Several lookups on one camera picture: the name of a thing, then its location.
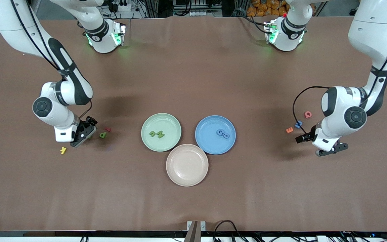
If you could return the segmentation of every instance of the power strip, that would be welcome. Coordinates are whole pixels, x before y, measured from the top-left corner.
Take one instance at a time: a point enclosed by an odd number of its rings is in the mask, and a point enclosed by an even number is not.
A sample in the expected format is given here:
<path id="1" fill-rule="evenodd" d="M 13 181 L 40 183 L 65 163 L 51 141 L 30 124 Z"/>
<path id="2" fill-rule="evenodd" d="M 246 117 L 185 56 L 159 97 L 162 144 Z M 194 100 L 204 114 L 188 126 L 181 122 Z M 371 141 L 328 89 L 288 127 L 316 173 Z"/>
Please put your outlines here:
<path id="1" fill-rule="evenodd" d="M 126 5 L 126 6 L 119 6 L 117 11 L 120 11 L 120 12 L 131 12 L 131 9 L 132 9 L 132 4 L 128 3 L 128 5 Z"/>
<path id="2" fill-rule="evenodd" d="M 205 10 L 189 12 L 189 16 L 205 16 L 205 15 L 207 15 L 207 12 Z"/>

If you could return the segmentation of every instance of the metal frame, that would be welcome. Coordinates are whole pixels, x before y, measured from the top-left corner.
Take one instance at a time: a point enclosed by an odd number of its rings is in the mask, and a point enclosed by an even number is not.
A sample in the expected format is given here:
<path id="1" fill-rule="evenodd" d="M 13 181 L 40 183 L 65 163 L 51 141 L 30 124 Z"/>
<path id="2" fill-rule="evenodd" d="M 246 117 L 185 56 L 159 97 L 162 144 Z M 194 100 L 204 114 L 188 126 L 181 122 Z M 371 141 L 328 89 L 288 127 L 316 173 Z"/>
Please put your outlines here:
<path id="1" fill-rule="evenodd" d="M 319 4 L 319 6 L 316 8 L 316 13 L 314 14 L 315 16 L 319 16 L 319 14 L 321 13 L 321 11 L 325 8 L 325 6 L 327 5 L 328 1 L 326 2 L 321 2 Z"/>
<path id="2" fill-rule="evenodd" d="M 127 237 L 127 236 L 96 236 L 93 235 L 92 232 L 97 231 L 76 231 L 77 236 L 58 236 L 57 232 L 55 231 L 32 231 L 31 234 L 24 236 L 10 236 L 9 232 L 0 232 L 2 236 L 0 236 L 0 242 L 79 242 L 81 241 L 83 237 L 83 242 L 89 241 L 89 242 L 183 242 L 184 239 L 188 239 L 189 236 L 187 236 L 186 231 L 184 231 L 183 237 L 177 236 L 176 232 L 180 231 L 130 231 L 134 233 L 143 233 L 144 235 L 142 237 Z M 123 232 L 128 233 L 129 231 L 102 231 L 101 233 L 115 233 L 115 232 Z M 166 233 L 166 234 L 172 234 L 171 237 L 164 237 L 164 238 L 157 238 L 158 235 L 155 235 L 155 237 L 150 237 L 150 233 Z M 230 233 L 230 235 L 222 236 L 221 233 Z M 242 236 L 245 236 L 248 232 L 240 232 Z M 264 241 L 271 241 L 274 240 L 276 242 L 297 242 L 298 240 L 292 238 L 291 236 L 299 236 L 300 233 L 303 232 L 273 232 L 274 234 L 287 234 L 287 236 L 278 236 L 277 238 L 275 236 L 272 237 L 262 237 Z M 317 236 L 301 236 L 303 239 L 307 241 L 317 241 L 317 242 L 333 242 L 339 241 L 338 239 L 341 238 L 341 235 L 339 235 L 339 232 L 329 232 L 329 231 L 322 231 L 322 232 L 315 232 L 321 235 Z M 375 232 L 376 235 L 383 235 L 383 233 L 387 232 Z M 213 242 L 213 232 L 207 232 L 207 236 L 205 237 L 206 233 L 201 233 L 201 238 L 199 239 L 197 236 L 195 236 L 195 242 Z M 217 239 L 220 239 L 221 242 L 243 242 L 240 237 L 238 237 L 238 234 L 235 232 L 218 232 L 219 236 L 217 236 Z M 366 235 L 370 234 L 370 232 L 356 232 L 358 235 Z M 246 239 L 249 242 L 255 242 L 255 240 L 252 237 L 246 236 Z M 387 242 L 386 239 L 379 238 L 379 237 L 366 237 L 364 238 L 368 242 Z M 361 237 L 355 237 L 355 240 L 358 242 L 364 241 Z M 351 237 L 348 237 L 346 241 L 352 241 Z"/>

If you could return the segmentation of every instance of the blue plate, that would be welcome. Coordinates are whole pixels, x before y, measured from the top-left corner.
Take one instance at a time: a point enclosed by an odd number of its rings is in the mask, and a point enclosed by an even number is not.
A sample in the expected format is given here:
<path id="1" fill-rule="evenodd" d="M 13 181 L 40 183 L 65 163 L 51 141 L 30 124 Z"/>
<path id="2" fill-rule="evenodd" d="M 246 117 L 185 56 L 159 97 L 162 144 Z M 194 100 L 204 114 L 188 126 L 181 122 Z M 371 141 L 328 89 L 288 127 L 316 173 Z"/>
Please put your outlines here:
<path id="1" fill-rule="evenodd" d="M 230 150 L 235 143 L 234 125 L 222 116 L 208 116 L 197 125 L 195 140 L 204 152 L 221 155 Z"/>

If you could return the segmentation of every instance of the green light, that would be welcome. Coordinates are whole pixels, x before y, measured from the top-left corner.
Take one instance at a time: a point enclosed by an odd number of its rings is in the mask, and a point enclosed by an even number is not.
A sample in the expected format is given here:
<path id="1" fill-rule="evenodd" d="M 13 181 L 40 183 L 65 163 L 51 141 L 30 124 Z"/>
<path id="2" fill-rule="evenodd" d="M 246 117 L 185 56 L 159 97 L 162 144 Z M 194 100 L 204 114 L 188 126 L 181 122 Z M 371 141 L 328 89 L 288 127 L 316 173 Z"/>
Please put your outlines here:
<path id="1" fill-rule="evenodd" d="M 86 35 L 86 37 L 87 37 L 87 40 L 89 40 L 89 45 L 92 46 L 92 42 L 90 41 L 89 36 Z"/>
<path id="2" fill-rule="evenodd" d="M 302 37 L 304 36 L 304 33 L 305 33 L 305 31 L 304 31 L 304 32 L 302 32 L 302 34 L 301 34 L 301 36 L 300 36 L 300 40 L 298 41 L 298 43 L 301 43 L 301 41 L 302 41 Z"/>
<path id="3" fill-rule="evenodd" d="M 119 45 L 121 43 L 120 36 L 118 34 L 113 34 L 112 37 L 115 44 Z"/>
<path id="4" fill-rule="evenodd" d="M 275 30 L 275 32 L 270 36 L 270 42 L 274 43 L 275 39 L 277 38 L 278 35 L 278 29 Z"/>

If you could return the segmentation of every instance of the black cable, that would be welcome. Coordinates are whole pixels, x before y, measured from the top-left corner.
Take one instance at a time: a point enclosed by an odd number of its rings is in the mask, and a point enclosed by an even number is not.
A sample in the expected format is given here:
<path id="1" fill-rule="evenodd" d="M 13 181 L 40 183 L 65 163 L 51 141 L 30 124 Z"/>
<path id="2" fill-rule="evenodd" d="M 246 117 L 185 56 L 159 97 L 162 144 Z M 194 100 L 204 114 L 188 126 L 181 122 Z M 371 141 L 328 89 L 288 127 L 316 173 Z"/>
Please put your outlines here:
<path id="1" fill-rule="evenodd" d="M 350 233 L 350 237 L 352 238 L 352 242 L 358 242 L 358 241 L 356 240 L 355 236 L 353 236 L 352 233 Z"/>
<path id="2" fill-rule="evenodd" d="M 34 14 L 32 13 L 31 7 L 29 5 L 28 5 L 28 10 L 29 10 L 29 14 L 30 14 L 32 20 L 34 21 L 35 28 L 37 29 L 37 32 L 40 35 L 41 41 L 43 42 L 43 45 L 46 48 L 47 53 L 49 54 L 50 58 L 52 59 L 53 63 L 55 64 L 55 66 L 57 66 L 55 60 L 52 57 L 52 54 L 50 53 L 49 49 L 47 48 L 46 42 L 44 41 L 43 35 L 41 34 L 40 28 L 38 27 L 37 21 L 35 21 Z"/>
<path id="3" fill-rule="evenodd" d="M 154 9 L 149 8 L 148 6 L 146 6 L 146 3 L 144 3 L 144 7 L 145 7 L 146 9 L 149 9 L 150 11 L 154 12 L 155 14 L 159 14 L 159 13 L 156 12 Z"/>
<path id="4" fill-rule="evenodd" d="M 277 236 L 274 239 L 270 240 L 269 242 L 274 242 L 276 239 L 280 238 L 281 236 Z"/>
<path id="5" fill-rule="evenodd" d="M 81 119 L 87 112 L 89 112 L 89 111 L 92 109 L 92 100 L 90 100 L 89 103 L 90 103 L 89 109 L 86 110 L 84 113 L 82 113 L 82 114 L 79 116 L 80 119 Z"/>
<path id="6" fill-rule="evenodd" d="M 325 8 L 325 6 L 327 5 L 328 1 L 324 2 L 324 5 L 322 6 L 322 8 L 320 9 L 319 12 L 316 13 L 316 17 L 319 17 L 319 14 L 322 12 L 322 10 Z"/>
<path id="7" fill-rule="evenodd" d="M 265 26 L 267 24 L 256 22 L 255 20 L 250 20 L 249 18 L 243 16 L 243 15 L 237 15 L 236 17 L 244 18 L 245 20 L 249 21 L 250 23 L 256 23 L 259 26 Z"/>
<path id="8" fill-rule="evenodd" d="M 258 24 L 255 22 L 255 20 L 253 20 L 253 17 L 250 17 L 252 19 L 252 23 L 259 29 L 260 32 L 263 32 L 265 34 L 272 34 L 272 32 L 266 32 L 265 30 L 262 30 Z"/>
<path id="9" fill-rule="evenodd" d="M 87 236 L 87 233 L 85 233 L 82 238 L 80 239 L 80 242 L 83 242 L 83 239 L 86 238 L 86 240 L 84 242 L 88 242 L 89 241 L 89 236 Z"/>
<path id="10" fill-rule="evenodd" d="M 256 242 L 265 242 L 265 241 L 262 239 L 260 233 L 258 234 L 258 233 L 253 232 L 252 238 L 253 238 Z"/>
<path id="11" fill-rule="evenodd" d="M 297 97 L 295 98 L 294 104 L 292 104 L 292 114 L 294 115 L 295 123 L 298 122 L 297 116 L 295 115 L 295 102 L 297 101 L 298 97 L 299 97 L 303 92 L 307 91 L 308 89 L 312 89 L 312 88 L 324 88 L 324 89 L 329 89 L 329 87 L 311 86 L 311 87 L 307 87 L 306 89 L 302 90 L 302 91 L 297 95 Z M 303 128 L 301 125 L 300 125 L 300 128 L 301 128 L 301 130 L 304 132 L 304 134 L 307 134 L 307 132 L 304 130 L 304 128 Z"/>
<path id="12" fill-rule="evenodd" d="M 220 222 L 220 223 L 216 226 L 215 231 L 214 231 L 214 233 L 213 233 L 213 242 L 219 242 L 219 241 L 220 241 L 220 240 L 216 240 L 216 231 L 217 231 L 218 227 L 219 227 L 221 224 L 226 223 L 226 222 L 232 224 L 232 227 L 234 227 L 234 230 L 235 230 L 235 232 L 238 234 L 238 237 L 240 237 L 244 242 L 249 242 L 249 241 L 246 239 L 246 237 L 241 236 L 240 232 L 237 230 L 237 227 L 235 227 L 234 222 L 232 222 L 231 220 L 224 220 L 224 221 Z"/>
<path id="13" fill-rule="evenodd" d="M 144 9 L 143 9 L 143 5 L 141 4 L 141 3 L 138 3 L 139 2 L 139 0 L 137 0 L 137 4 L 140 4 L 140 7 L 141 7 L 141 11 L 144 13 L 144 18 L 147 18 L 147 16 L 146 16 L 146 12 L 144 11 Z"/>
<path id="14" fill-rule="evenodd" d="M 187 2 L 186 2 L 186 9 L 181 14 L 178 14 L 176 12 L 174 14 L 177 15 L 177 16 L 186 16 L 190 12 L 191 7 L 192 7 L 191 0 L 187 0 Z"/>
<path id="15" fill-rule="evenodd" d="M 316 241 L 316 240 L 307 240 L 307 238 L 306 237 L 304 237 L 304 239 L 303 238 L 301 238 L 301 237 L 297 237 L 299 240 L 301 240 L 301 241 L 305 241 L 305 242 L 313 242 L 313 241 Z"/>
<path id="16" fill-rule="evenodd" d="M 22 19 L 20 18 L 20 15 L 19 15 L 19 12 L 17 11 L 17 8 L 16 8 L 16 5 L 14 3 L 14 0 L 10 0 L 11 1 L 11 5 L 13 6 L 13 9 L 14 9 L 14 12 L 16 13 L 16 16 L 17 16 L 17 19 L 19 20 L 20 22 L 20 25 L 22 26 L 23 28 L 23 31 L 25 31 L 26 35 L 28 36 L 29 40 L 31 41 L 31 43 L 35 46 L 35 48 L 38 50 L 38 52 L 40 52 L 40 54 L 43 56 L 44 59 L 46 59 L 46 61 L 51 64 L 51 66 L 53 66 L 56 70 L 59 70 L 45 55 L 44 53 L 41 51 L 40 48 L 38 48 L 37 44 L 34 42 L 34 40 L 32 39 L 31 35 L 29 34 L 28 30 L 26 29 L 25 27 L 25 24 L 23 23 Z"/>
<path id="17" fill-rule="evenodd" d="M 175 15 L 177 15 L 177 16 L 185 16 L 186 14 L 187 14 L 187 7 L 188 7 L 188 4 L 189 4 L 189 2 L 188 1 L 186 1 L 186 9 L 181 13 L 181 14 L 178 14 L 178 13 L 174 13 Z"/>
<path id="18" fill-rule="evenodd" d="M 365 241 L 365 242 L 371 242 L 371 241 L 369 241 L 369 240 L 367 240 L 366 238 L 364 238 L 364 237 L 362 237 L 362 236 L 359 236 L 359 235 L 357 235 L 355 232 L 352 232 L 355 236 L 358 236 L 358 237 L 360 237 L 363 241 Z"/>

